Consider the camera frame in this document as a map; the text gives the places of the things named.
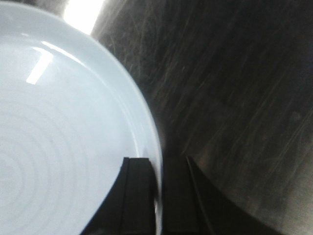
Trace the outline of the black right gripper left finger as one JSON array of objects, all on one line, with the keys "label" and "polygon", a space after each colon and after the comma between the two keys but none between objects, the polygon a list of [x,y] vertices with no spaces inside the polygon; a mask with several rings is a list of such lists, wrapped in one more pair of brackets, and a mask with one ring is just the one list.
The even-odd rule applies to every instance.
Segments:
[{"label": "black right gripper left finger", "polygon": [[120,172],[84,235],[154,235],[157,183],[147,158],[124,158]]}]

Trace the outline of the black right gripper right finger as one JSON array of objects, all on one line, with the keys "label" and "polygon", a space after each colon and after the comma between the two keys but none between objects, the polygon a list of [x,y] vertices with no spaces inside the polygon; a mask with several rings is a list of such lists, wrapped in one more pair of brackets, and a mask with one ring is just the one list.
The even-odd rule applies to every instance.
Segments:
[{"label": "black right gripper right finger", "polygon": [[190,158],[163,160],[164,235],[276,235],[228,200]]}]

